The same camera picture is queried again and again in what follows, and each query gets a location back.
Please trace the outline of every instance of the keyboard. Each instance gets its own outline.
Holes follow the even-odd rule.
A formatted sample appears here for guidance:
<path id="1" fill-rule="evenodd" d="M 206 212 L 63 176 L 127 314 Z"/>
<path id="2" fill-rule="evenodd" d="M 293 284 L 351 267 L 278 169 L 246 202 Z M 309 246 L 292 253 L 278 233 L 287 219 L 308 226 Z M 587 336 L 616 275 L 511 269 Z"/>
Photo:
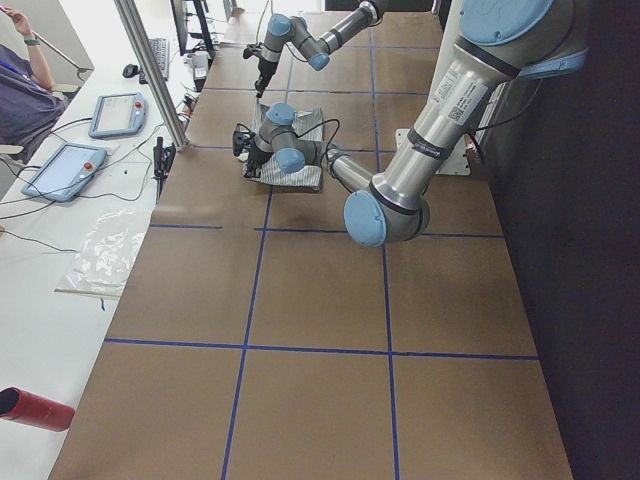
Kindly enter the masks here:
<path id="1" fill-rule="evenodd" d="M 169 78 L 169 40 L 166 38 L 150 38 L 149 46 L 153 57 L 156 59 L 160 72 L 162 72 L 162 78 L 167 80 Z M 144 71 L 140 69 L 140 77 L 138 78 L 140 84 L 145 84 L 147 78 Z"/>

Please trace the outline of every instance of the computer mouse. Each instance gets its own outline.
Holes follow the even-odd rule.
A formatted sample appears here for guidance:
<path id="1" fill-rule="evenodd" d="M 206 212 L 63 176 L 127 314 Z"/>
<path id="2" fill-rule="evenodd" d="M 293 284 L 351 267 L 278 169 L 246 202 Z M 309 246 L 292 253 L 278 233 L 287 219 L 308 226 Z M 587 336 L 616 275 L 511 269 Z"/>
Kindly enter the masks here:
<path id="1" fill-rule="evenodd" d="M 138 68 L 137 65 L 133 65 L 132 63 L 130 63 L 129 65 L 124 67 L 124 70 L 122 71 L 122 76 L 124 78 L 134 77 L 138 74 L 139 70 L 140 69 Z"/>

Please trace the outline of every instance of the red cylinder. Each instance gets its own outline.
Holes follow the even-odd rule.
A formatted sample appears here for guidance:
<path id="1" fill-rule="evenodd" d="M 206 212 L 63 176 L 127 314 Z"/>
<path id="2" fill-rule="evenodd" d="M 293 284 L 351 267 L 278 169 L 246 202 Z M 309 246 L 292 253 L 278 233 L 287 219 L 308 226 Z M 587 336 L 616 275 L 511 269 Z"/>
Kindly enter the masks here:
<path id="1" fill-rule="evenodd" d="M 61 432 L 69 428 L 75 410 L 15 387 L 0 392 L 0 418 Z"/>

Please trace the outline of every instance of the white desk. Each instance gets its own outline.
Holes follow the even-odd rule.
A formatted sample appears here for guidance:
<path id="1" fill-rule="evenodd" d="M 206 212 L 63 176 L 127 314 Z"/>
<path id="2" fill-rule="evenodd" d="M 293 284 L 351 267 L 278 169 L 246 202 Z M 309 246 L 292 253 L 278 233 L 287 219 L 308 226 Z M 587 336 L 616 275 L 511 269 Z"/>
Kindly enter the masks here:
<path id="1" fill-rule="evenodd" d="M 141 91 L 149 103 L 147 119 L 135 137 L 113 139 L 119 145 L 108 162 L 113 162 L 149 137 L 162 123 L 149 87 L 139 85 L 137 77 L 125 79 L 121 72 L 127 63 L 137 63 L 133 51 L 119 51 L 119 62 L 97 64 L 58 125 L 91 117 L 99 95 Z M 190 82 L 190 72 L 175 56 L 169 75 L 169 90 L 177 105 Z M 70 126 L 58 132 L 68 141 L 91 144 L 89 123 Z M 164 127 L 141 147 L 149 157 L 157 136 L 170 144 Z M 34 155 L 31 165 L 42 165 L 61 144 L 49 137 Z M 35 238 L 60 248 L 79 249 L 96 220 L 104 213 L 120 209 L 151 212 L 155 205 L 156 182 L 149 159 L 133 152 L 125 160 L 100 172 L 82 192 L 86 195 L 116 193 L 135 202 L 113 196 L 75 199 L 54 204 L 40 212 L 0 220 L 8 231 Z M 35 172 L 22 174 L 25 179 Z M 24 198 L 16 181 L 3 201 Z M 29 212 L 48 203 L 29 199 L 0 205 L 0 217 Z M 9 235 L 0 236 L 0 389 L 10 386 L 55 399 L 74 408 L 87 382 L 104 334 L 113 317 L 117 300 L 79 294 L 56 293 L 54 289 L 67 270 L 74 254 L 56 253 L 44 246 Z M 0 421 L 0 478 L 3 480 L 44 480 L 60 451 L 66 433 L 54 433 L 8 421 Z"/>

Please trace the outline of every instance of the wire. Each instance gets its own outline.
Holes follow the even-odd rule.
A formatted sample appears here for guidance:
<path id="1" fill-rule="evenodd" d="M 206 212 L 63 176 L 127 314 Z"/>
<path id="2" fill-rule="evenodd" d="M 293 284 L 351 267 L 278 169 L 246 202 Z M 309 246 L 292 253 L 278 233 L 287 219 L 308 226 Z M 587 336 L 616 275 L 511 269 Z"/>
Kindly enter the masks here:
<path id="1" fill-rule="evenodd" d="M 242 127 L 244 128 L 248 133 L 253 133 L 252 130 L 247 127 L 244 123 L 236 123 L 236 127 Z"/>
<path id="2" fill-rule="evenodd" d="M 36 191 L 38 192 L 38 195 L 33 195 L 33 196 L 26 197 L 26 198 L 19 198 L 19 199 L 16 199 L 16 200 L 9 200 L 9 201 L 6 201 L 6 202 L 0 202 L 0 205 L 8 205 L 8 204 L 10 204 L 10 203 L 24 202 L 24 201 L 27 201 L 27 200 L 32 200 L 32 199 L 34 199 L 34 198 L 41 198 L 41 197 L 45 197 L 45 198 L 46 198 L 46 196 L 47 196 L 47 195 L 50 195 L 50 194 L 52 194 L 52 193 L 56 193 L 56 192 L 59 192 L 59 191 L 66 190 L 66 189 L 68 189 L 68 188 L 74 187 L 75 185 L 77 185 L 77 184 L 79 184 L 79 183 L 81 183 L 81 182 L 86 181 L 86 179 L 87 179 L 87 178 L 92 178 L 92 177 L 94 177 L 98 172 L 101 172 L 102 170 L 105 170 L 106 168 L 110 168 L 110 167 L 112 167 L 112 166 L 114 166 L 114 165 L 116 165 L 116 164 L 120 163 L 121 161 L 123 161 L 125 158 L 127 158 L 129 155 L 131 155 L 131 154 L 132 154 L 134 151 L 136 151 L 136 150 L 137 150 L 141 155 L 143 155 L 143 156 L 145 156 L 147 159 L 151 160 L 147 155 L 145 155 L 144 153 L 142 153 L 142 152 L 139 150 L 139 148 L 140 148 L 140 147 L 142 147 L 142 145 L 144 145 L 145 143 L 147 143 L 147 142 L 151 139 L 151 137 L 153 137 L 153 136 L 155 135 L 155 133 L 158 131 L 158 129 L 159 129 L 160 127 L 162 127 L 163 125 L 164 125 L 164 123 L 161 123 L 161 124 L 159 124 L 159 125 L 156 125 L 156 127 L 153 129 L 153 131 L 151 132 L 151 134 L 150 134 L 150 135 L 149 135 L 145 140 L 143 140 L 143 141 L 142 141 L 142 142 L 140 142 L 138 145 L 136 145 L 135 147 L 133 147 L 131 150 L 129 150 L 126 154 L 124 154 L 121 158 L 119 158 L 119 159 L 118 159 L 118 160 L 116 160 L 115 162 L 110 163 L 110 164 L 108 164 L 108 165 L 105 165 L 105 166 L 103 166 L 103 167 L 101 167 L 101 168 L 99 168 L 99 169 L 97 169 L 97 170 L 94 170 L 91 174 L 89 174 L 89 176 L 88 176 L 88 177 L 85 177 L 85 178 L 83 178 L 83 179 L 80 179 L 80 180 L 78 180 L 76 183 L 73 183 L 73 184 L 71 184 L 71 185 L 67 185 L 67 186 L 64 186 L 64 187 L 61 187 L 61 188 L 57 188 L 57 189 L 55 189 L 55 190 L 51 190 L 51 191 L 49 191 L 49 192 L 42 193 L 42 192 L 40 192 L 40 190 L 38 190 L 38 188 L 37 188 L 33 183 L 31 183 L 31 182 L 29 182 L 28 180 L 25 180 L 25 179 L 23 179 L 23 178 L 17 177 L 17 178 L 19 178 L 20 180 L 22 180 L 23 182 L 25 182 L 25 183 L 27 183 L 28 185 L 30 185 L 30 186 L 32 186 L 33 188 L 35 188 L 35 189 L 36 189 Z M 102 194 L 102 195 L 99 195 L 99 196 L 107 196 L 107 195 L 113 195 L 113 196 L 115 196 L 115 197 L 121 198 L 122 200 L 126 200 L 126 201 L 135 201 L 135 200 L 137 200 L 138 198 L 140 198 L 140 195 L 142 195 L 142 192 L 140 192 L 140 193 L 138 194 L 138 196 L 137 196 L 135 199 L 133 199 L 133 200 L 129 200 L 129 199 L 126 199 L 126 198 L 124 198 L 124 197 L 120 197 L 119 195 L 116 195 L 115 193 L 105 193 L 105 194 Z M 25 215 L 28 215 L 29 213 L 34 213 L 34 212 L 37 212 L 37 211 L 38 211 L 38 210 L 34 210 L 33 212 L 28 212 L 28 213 L 26 213 Z"/>
<path id="3" fill-rule="evenodd" d="M 269 3 L 271 0 L 267 0 L 264 4 L 264 8 L 262 9 L 262 15 L 260 15 L 260 21 L 258 22 L 258 29 L 256 30 L 256 45 L 260 43 L 260 28 L 262 28 L 262 21 L 264 20 L 264 15 L 267 13 L 267 8 L 269 7 Z M 271 5 L 271 13 L 273 13 L 273 4 Z"/>
<path id="4" fill-rule="evenodd" d="M 129 150 L 127 153 L 125 153 L 121 158 L 119 158 L 118 160 L 111 162 L 107 165 L 103 165 L 102 167 L 100 167 L 98 170 L 96 170 L 96 172 L 101 172 L 103 170 L 106 170 L 107 168 L 111 168 L 114 165 L 120 163 L 121 161 L 123 161 L 125 158 L 127 158 L 129 155 L 131 155 L 133 152 L 135 152 L 136 150 L 138 150 L 142 145 L 144 145 L 145 143 L 147 143 L 149 140 L 151 140 L 151 137 L 153 137 L 156 132 L 160 129 L 160 127 L 162 127 L 164 125 L 164 123 L 160 123 L 158 125 L 155 126 L 155 128 L 153 129 L 153 131 L 151 132 L 151 134 L 144 139 L 142 142 L 140 142 L 138 145 L 136 145 L 135 147 L 133 147 L 131 150 Z"/>
<path id="5" fill-rule="evenodd" d="M 291 45 L 289 45 L 289 43 L 285 43 L 285 46 L 287 47 L 287 49 L 289 50 L 289 52 L 291 53 L 291 55 L 293 56 L 293 58 L 295 58 L 296 60 L 298 60 L 301 63 L 309 63 L 308 60 L 305 60 L 304 58 L 300 58 L 296 55 L 296 52 L 291 48 Z"/>
<path id="6" fill-rule="evenodd" d="M 309 130 L 307 130 L 304 133 L 301 133 L 300 135 L 296 134 L 296 136 L 298 138 L 302 138 L 304 137 L 306 134 L 313 132 L 316 128 L 321 127 L 323 125 L 326 125 L 329 122 L 336 122 L 338 124 L 337 128 L 336 128 L 336 132 L 334 132 L 333 136 L 335 136 L 335 134 L 337 133 L 337 131 L 340 129 L 340 120 L 338 120 L 337 118 L 330 118 L 328 120 L 323 120 L 320 123 L 317 123 L 316 125 L 314 125 L 313 127 L 311 127 Z"/>
<path id="7" fill-rule="evenodd" d="M 85 117 L 85 118 L 79 118 L 77 120 L 73 120 L 72 122 L 68 122 L 65 123 L 64 125 L 60 125 L 59 127 L 54 128 L 53 130 L 51 130 L 51 133 L 57 132 L 59 130 L 62 130 L 63 128 L 68 127 L 69 125 L 73 125 L 75 123 L 80 123 L 80 122 L 89 122 L 93 120 L 93 117 Z"/>
<path id="8" fill-rule="evenodd" d="M 320 156 L 320 163 L 322 163 L 322 159 L 327 156 L 327 153 L 329 153 L 329 145 L 331 145 L 333 143 L 333 139 L 336 138 L 336 135 L 338 134 L 338 131 L 340 130 L 340 120 L 338 120 L 337 118 L 330 118 L 328 120 L 323 120 L 322 122 L 320 122 L 320 123 L 314 125 L 313 127 L 311 127 L 309 130 L 307 130 L 303 134 L 296 135 L 298 138 L 304 137 L 307 133 L 314 131 L 316 128 L 321 127 L 322 125 L 326 125 L 327 123 L 332 123 L 332 122 L 336 124 L 336 129 L 333 131 L 333 134 L 329 138 L 329 141 L 327 142 L 327 145 L 324 147 L 324 153 Z"/>
<path id="9" fill-rule="evenodd" d="M 35 167 L 35 166 L 25 166 L 25 167 L 18 167 L 20 170 L 18 170 L 18 173 L 15 173 L 13 171 L 13 168 L 11 168 L 11 165 L 9 165 L 7 163 L 7 161 L 4 158 L 0 158 L 0 160 L 2 161 L 2 163 L 5 164 L 5 166 L 9 169 L 9 171 L 11 172 L 11 174 L 16 177 L 16 179 L 18 180 L 22 180 L 25 183 L 28 183 L 30 187 L 33 187 L 36 189 L 36 192 L 38 192 L 39 196 L 43 196 L 42 192 L 40 190 L 38 190 L 38 187 L 36 187 L 33 183 L 31 183 L 28 180 L 25 180 L 24 178 L 20 178 L 20 174 L 22 173 L 23 170 L 26 170 L 27 168 L 41 168 L 41 167 Z M 10 200 L 7 202 L 0 202 L 0 205 L 5 205 L 7 203 L 15 203 L 17 201 L 22 201 L 22 200 L 26 200 L 25 198 L 21 198 L 20 200 Z"/>
<path id="10" fill-rule="evenodd" d="M 49 132 L 49 135 L 53 135 L 54 137 L 58 137 L 59 140 L 62 140 L 65 143 L 69 143 L 67 142 L 66 139 L 62 138 L 60 135 L 58 135 L 57 133 L 55 133 L 54 131 Z"/>
<path id="11" fill-rule="evenodd" d="M 524 115 L 524 113 L 527 111 L 527 109 L 529 108 L 531 103 L 533 103 L 533 99 L 536 98 L 536 94 L 538 93 L 538 90 L 540 90 L 540 86 L 541 85 L 542 85 L 542 80 L 538 81 L 538 86 L 536 87 L 536 89 L 531 94 L 531 97 L 527 101 L 526 105 L 524 107 L 522 107 L 522 110 L 520 110 L 518 113 L 516 113 L 513 117 L 508 118 L 506 120 L 502 120 L 500 122 L 492 123 L 491 125 L 485 125 L 484 127 L 476 128 L 475 130 L 473 130 L 473 133 L 482 132 L 483 130 L 489 130 L 490 128 L 499 127 L 500 125 L 504 125 L 506 123 L 513 122 L 515 119 L 517 119 L 517 118 L 521 117 L 522 115 Z"/>
<path id="12" fill-rule="evenodd" d="M 325 120 L 325 122 L 335 122 L 336 129 L 333 131 L 333 135 L 331 135 L 331 137 L 329 138 L 329 141 L 327 142 L 326 147 L 324 147 L 324 153 L 320 157 L 320 163 L 322 163 L 322 159 L 327 156 L 327 153 L 329 153 L 329 145 L 333 143 L 333 139 L 336 138 L 336 135 L 338 134 L 338 130 L 340 130 L 340 120 L 338 120 L 337 118 L 330 118 L 329 120 Z"/>
<path id="13" fill-rule="evenodd" d="M 39 243 L 40 245 L 44 245 L 45 247 L 49 247 L 60 253 L 79 253 L 78 250 L 72 250 L 70 248 L 58 248 L 58 247 L 54 247 L 53 245 L 49 245 L 48 243 L 41 242 L 40 240 L 36 240 L 35 238 L 22 237 L 20 235 L 16 235 L 15 233 L 10 232 L 9 230 L 0 229 L 0 233 L 6 233 L 7 235 L 11 235 L 12 237 L 16 237 L 16 238 L 19 238 L 20 240 L 25 240 L 27 242 Z"/>
<path id="14" fill-rule="evenodd" d="M 138 192 L 138 195 L 136 195 L 134 198 L 125 198 L 116 193 L 102 193 L 100 195 L 76 195 L 76 196 L 80 198 L 116 197 L 120 200 L 124 200 L 125 202 L 135 202 L 139 200 L 142 194 L 144 193 L 145 187 L 147 186 L 148 179 L 149 179 L 149 170 L 151 169 L 151 164 L 153 163 L 153 160 L 148 155 L 142 153 L 139 148 L 136 148 L 136 150 L 138 150 L 138 153 L 140 155 L 142 155 L 147 160 L 149 160 L 149 163 L 147 164 L 147 169 L 144 171 L 144 177 L 143 177 L 142 185 L 140 186 L 140 191 Z"/>
<path id="15" fill-rule="evenodd" d="M 473 142 L 473 146 L 476 147 L 476 151 L 478 152 L 478 156 L 480 157 L 480 163 L 482 163 L 482 165 L 486 165 L 485 161 L 484 161 L 484 151 L 482 150 L 482 147 L 480 146 L 480 142 L 478 142 L 478 139 L 473 134 L 473 132 L 467 132 L 467 135 L 469 135 L 469 138 Z"/>
<path id="16" fill-rule="evenodd" d="M 0 217 L 0 220 L 9 220 L 10 218 L 18 218 L 18 217 L 24 217 L 25 215 L 31 215 L 32 213 L 36 213 L 36 212 L 39 212 L 40 210 L 44 210 L 45 208 L 50 207 L 54 203 L 56 203 L 56 202 L 52 201 L 50 203 L 47 203 L 45 206 L 40 207 L 40 208 L 36 208 L 35 210 L 31 210 L 30 212 L 19 213 L 17 215 L 8 215 L 6 217 Z"/>

